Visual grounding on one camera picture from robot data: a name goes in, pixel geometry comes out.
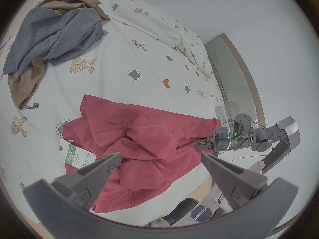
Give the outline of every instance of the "red garment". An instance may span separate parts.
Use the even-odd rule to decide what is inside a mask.
[[[220,124],[88,95],[80,110],[82,117],[63,126],[63,138],[97,159],[118,151],[122,156],[92,207],[97,213],[131,208],[163,193],[200,164],[202,150],[193,146]],[[67,173],[76,169],[65,167]]]

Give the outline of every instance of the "blue circular sticker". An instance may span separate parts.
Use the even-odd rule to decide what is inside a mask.
[[[199,205],[190,213],[190,216],[194,221],[204,222],[211,218],[212,211],[207,206]]]

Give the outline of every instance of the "hang tag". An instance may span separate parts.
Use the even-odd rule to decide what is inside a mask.
[[[92,152],[77,147],[63,138],[60,140],[60,148],[57,154],[59,160],[76,168],[87,166],[96,159],[96,156]]]

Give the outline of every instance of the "brown garment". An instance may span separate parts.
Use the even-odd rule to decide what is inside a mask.
[[[52,9],[58,14],[65,14],[70,10],[77,8],[93,8],[100,15],[102,21],[110,19],[102,9],[99,7],[101,2],[99,0],[43,0],[35,7],[43,7],[46,9]],[[39,81],[44,75],[43,61],[35,58],[31,65],[33,69],[28,70],[21,76],[14,72],[9,74],[9,88],[11,97],[16,107],[20,108],[20,105],[26,105],[29,99],[33,96],[38,89]]]
[[[100,15],[102,21],[110,19],[102,9],[99,7],[101,2],[99,0],[43,0],[38,3],[35,7],[43,7],[52,9],[58,14],[67,13],[70,10],[77,8],[93,8]]]

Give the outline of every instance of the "gray fabric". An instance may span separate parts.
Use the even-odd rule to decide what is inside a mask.
[[[54,10],[34,8],[24,18],[7,55],[3,74],[32,69],[34,58],[53,65],[84,53],[103,33],[101,17],[93,8],[74,9],[58,15]]]

